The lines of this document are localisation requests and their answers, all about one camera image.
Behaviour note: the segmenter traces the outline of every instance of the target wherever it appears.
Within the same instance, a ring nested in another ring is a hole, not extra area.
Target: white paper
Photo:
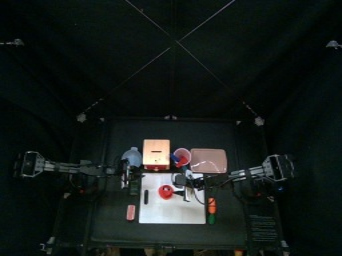
[[[173,185],[171,173],[144,173],[142,179],[140,191],[140,211],[139,223],[159,224],[206,224],[206,208],[193,193],[190,193],[190,202],[183,201],[183,196],[177,194],[170,199],[159,196],[159,188],[170,185],[174,191],[182,189]],[[144,204],[144,191],[148,190],[148,204]],[[201,202],[205,203],[205,192],[194,191]]]

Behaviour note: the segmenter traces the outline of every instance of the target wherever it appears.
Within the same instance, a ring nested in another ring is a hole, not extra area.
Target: light fixture
[[[11,42],[0,42],[0,45],[24,46],[26,44],[22,39],[15,39],[15,41]]]
[[[326,45],[326,47],[334,47],[336,49],[338,49],[338,47],[342,48],[342,45],[338,44],[338,42],[336,40],[330,41]]]

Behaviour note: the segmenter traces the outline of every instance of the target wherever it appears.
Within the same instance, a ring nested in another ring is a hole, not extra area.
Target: black wall
[[[46,175],[15,180],[14,162],[27,150],[67,161],[75,128],[54,95],[4,51],[0,56],[0,254],[36,255],[51,235],[63,181]]]
[[[295,255],[341,255],[342,52],[327,53],[269,119],[274,153],[297,157],[297,178],[281,202]]]

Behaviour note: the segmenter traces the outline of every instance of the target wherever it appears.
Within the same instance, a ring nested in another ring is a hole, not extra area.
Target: cardboard box
[[[147,170],[170,169],[170,140],[144,140],[143,165]]]

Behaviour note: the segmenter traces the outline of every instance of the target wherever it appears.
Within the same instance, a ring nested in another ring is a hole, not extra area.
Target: black ceiling
[[[3,1],[0,41],[26,45],[0,50],[72,118],[266,117],[342,39],[338,2]]]

